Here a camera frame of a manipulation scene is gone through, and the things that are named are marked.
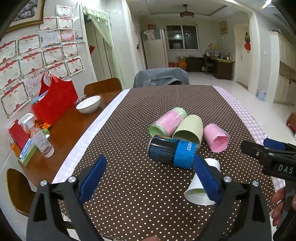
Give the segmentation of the person's right hand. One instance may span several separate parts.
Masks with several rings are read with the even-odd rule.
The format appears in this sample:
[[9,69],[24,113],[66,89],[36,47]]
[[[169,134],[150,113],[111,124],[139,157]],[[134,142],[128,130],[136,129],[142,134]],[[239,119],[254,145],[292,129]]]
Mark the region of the person's right hand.
[[281,213],[284,207],[284,200],[285,200],[285,187],[278,190],[274,196],[271,198],[271,202],[276,204],[274,207],[273,213],[271,218],[273,220],[273,226],[277,226],[280,223]]

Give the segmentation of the person's left hand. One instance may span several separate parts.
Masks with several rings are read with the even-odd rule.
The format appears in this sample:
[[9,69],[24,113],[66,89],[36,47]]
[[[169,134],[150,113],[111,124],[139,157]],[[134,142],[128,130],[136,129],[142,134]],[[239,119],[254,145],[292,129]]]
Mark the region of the person's left hand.
[[152,237],[147,237],[147,238],[143,239],[142,241],[160,241],[160,239],[156,236],[152,236]]

